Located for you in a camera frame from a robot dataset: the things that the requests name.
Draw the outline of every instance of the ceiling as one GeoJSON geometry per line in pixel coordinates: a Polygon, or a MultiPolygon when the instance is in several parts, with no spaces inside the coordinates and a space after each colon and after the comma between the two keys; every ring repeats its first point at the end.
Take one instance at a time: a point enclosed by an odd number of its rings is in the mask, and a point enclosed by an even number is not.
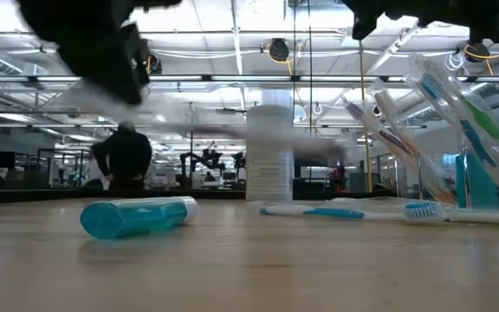
{"type": "MultiPolygon", "coordinates": [[[[295,75],[354,76],[359,75],[363,68],[366,75],[402,76],[410,70],[410,53],[426,55],[444,63],[458,45],[466,43],[469,36],[467,28],[443,23],[433,23],[415,32],[415,19],[412,17],[404,16],[398,21],[392,21],[382,16],[378,28],[363,41],[364,53],[361,58],[359,43],[351,38],[353,14],[347,8],[314,7],[311,18],[308,18],[306,10],[296,10],[299,13],[295,13],[295,18],[292,14],[287,14],[284,18],[283,8],[282,0],[184,0],[177,8],[169,10],[150,10],[147,14],[136,10],[131,15],[131,22],[138,24],[142,36],[149,40],[152,52],[162,61],[163,75],[290,75],[293,71],[295,75]],[[235,25],[239,46],[235,40],[235,25]],[[271,61],[266,47],[273,38],[285,39],[291,50],[292,63],[288,65],[271,61]],[[398,40],[403,42],[387,54],[386,50],[398,40]]],[[[499,55],[499,44],[485,44],[492,55],[499,55]]],[[[0,58],[19,68],[23,68],[25,64],[36,64],[45,70],[45,75],[70,75],[55,53],[55,46],[50,42],[40,41],[29,31],[16,12],[16,5],[10,0],[0,0],[0,58]]],[[[485,62],[464,62],[459,65],[463,65],[457,68],[460,75],[489,75],[485,62]]],[[[491,60],[491,66],[497,74],[499,57],[491,60]]],[[[0,110],[9,110],[15,114],[23,113],[24,110],[45,112],[28,116],[30,121],[46,125],[85,126],[118,121],[113,116],[104,114],[85,114],[89,110],[97,111],[94,108],[99,107],[93,103],[63,100],[62,91],[74,84],[74,81],[47,82],[43,91],[36,91],[21,83],[0,82],[0,110]],[[79,112],[51,113],[56,111],[79,112]]],[[[243,114],[219,114],[217,110],[245,109],[260,105],[263,90],[284,89],[296,95],[296,123],[309,123],[304,108],[308,112],[308,103],[312,101],[311,109],[317,108],[316,112],[318,105],[322,110],[319,123],[357,125],[340,104],[340,96],[343,94],[349,101],[361,101],[359,86],[358,81],[352,85],[315,82],[313,86],[302,82],[298,84],[297,92],[294,92],[289,83],[155,81],[149,87],[151,93],[148,90],[149,95],[141,109],[150,119],[186,121],[196,114],[199,122],[242,125],[245,120],[243,114]]],[[[404,83],[393,83],[388,87],[402,111],[412,109],[422,102],[404,83]]],[[[28,121],[0,116],[0,123],[5,122],[28,121]]],[[[64,126],[46,128],[52,129],[53,133],[48,134],[55,135],[58,140],[61,135],[56,135],[55,132],[96,138],[108,134],[108,130],[98,130],[94,126],[80,129],[64,126]]],[[[166,144],[169,152],[170,146],[176,146],[175,151],[185,149],[185,139],[177,134],[152,133],[145,129],[140,131],[146,132],[154,140],[154,144],[166,144]]],[[[337,137],[341,130],[322,128],[316,134],[337,137]]],[[[210,143],[208,139],[213,138],[207,138],[202,144],[210,143]]],[[[218,140],[216,144],[218,148],[237,151],[242,142],[218,140]]]]}

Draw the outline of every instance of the table surface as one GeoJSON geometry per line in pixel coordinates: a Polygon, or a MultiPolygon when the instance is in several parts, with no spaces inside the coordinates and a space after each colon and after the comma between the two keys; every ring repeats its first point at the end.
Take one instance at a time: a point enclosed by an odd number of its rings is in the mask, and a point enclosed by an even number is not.
{"type": "Polygon", "coordinates": [[[499,311],[499,226],[261,216],[97,241],[89,200],[0,205],[0,311],[499,311]]]}

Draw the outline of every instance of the white cap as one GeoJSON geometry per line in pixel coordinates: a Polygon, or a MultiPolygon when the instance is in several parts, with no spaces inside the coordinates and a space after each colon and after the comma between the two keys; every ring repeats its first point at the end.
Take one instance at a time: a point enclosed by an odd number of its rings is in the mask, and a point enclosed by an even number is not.
{"type": "Polygon", "coordinates": [[[199,210],[199,205],[196,199],[190,197],[190,196],[180,196],[178,199],[182,200],[184,202],[184,205],[186,206],[186,218],[184,219],[183,224],[187,224],[191,222],[193,219],[196,218],[198,215],[198,210],[199,210]]]}

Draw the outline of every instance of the black jacket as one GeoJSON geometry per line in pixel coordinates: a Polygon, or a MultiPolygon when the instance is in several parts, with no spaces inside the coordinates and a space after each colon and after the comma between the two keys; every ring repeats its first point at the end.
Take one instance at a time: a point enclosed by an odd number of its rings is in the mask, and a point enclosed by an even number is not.
{"type": "Polygon", "coordinates": [[[116,179],[133,179],[138,174],[144,176],[152,161],[152,146],[147,137],[121,127],[109,138],[94,145],[93,150],[101,173],[105,176],[111,173],[116,179]]]}

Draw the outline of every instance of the wooden table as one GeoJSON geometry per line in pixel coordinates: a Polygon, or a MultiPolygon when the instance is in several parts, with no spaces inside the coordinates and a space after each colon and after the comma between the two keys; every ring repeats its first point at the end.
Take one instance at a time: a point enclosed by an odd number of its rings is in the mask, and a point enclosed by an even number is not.
{"type": "Polygon", "coordinates": [[[499,227],[261,216],[96,241],[87,200],[0,205],[0,311],[499,311],[499,227]]]}

